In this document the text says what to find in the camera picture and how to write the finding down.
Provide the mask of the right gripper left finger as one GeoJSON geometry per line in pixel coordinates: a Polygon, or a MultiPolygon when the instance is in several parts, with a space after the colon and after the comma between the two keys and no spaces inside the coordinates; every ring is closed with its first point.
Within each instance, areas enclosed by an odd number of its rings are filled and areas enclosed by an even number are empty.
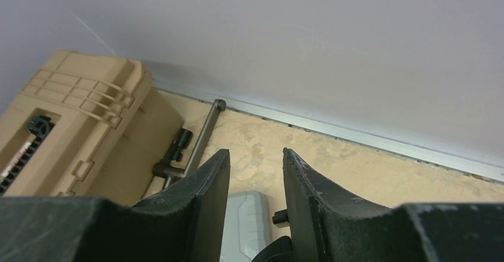
{"type": "Polygon", "coordinates": [[[218,261],[230,181],[218,150],[128,207],[103,197],[1,198],[2,261],[218,261]]]}

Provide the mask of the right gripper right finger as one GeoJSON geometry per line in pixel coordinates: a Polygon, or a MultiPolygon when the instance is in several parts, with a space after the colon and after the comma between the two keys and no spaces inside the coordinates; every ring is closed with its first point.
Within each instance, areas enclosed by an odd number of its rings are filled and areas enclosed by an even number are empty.
{"type": "Polygon", "coordinates": [[[502,261],[503,204],[388,208],[346,190],[283,150],[295,261],[502,261]]]}

